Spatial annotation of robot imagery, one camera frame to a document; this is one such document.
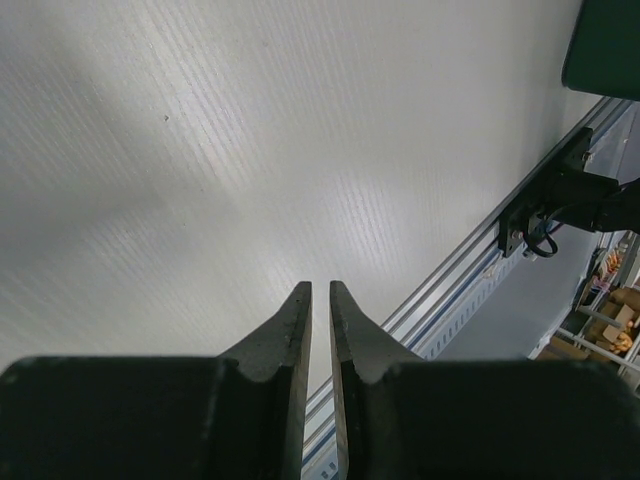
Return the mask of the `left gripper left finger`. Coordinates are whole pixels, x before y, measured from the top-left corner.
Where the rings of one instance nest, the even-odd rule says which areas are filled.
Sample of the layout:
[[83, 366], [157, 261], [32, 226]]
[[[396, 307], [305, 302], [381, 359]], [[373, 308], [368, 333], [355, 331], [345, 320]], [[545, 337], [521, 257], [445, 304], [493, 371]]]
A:
[[312, 287], [218, 356], [39, 356], [1, 376], [5, 479], [297, 479]]

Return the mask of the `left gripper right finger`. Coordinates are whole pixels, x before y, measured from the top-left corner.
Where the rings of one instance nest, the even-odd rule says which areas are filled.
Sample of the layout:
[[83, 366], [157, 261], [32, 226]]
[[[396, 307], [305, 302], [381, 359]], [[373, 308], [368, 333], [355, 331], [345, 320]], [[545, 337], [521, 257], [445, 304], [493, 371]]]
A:
[[635, 479], [639, 402], [589, 361], [426, 361], [329, 290], [343, 479]]

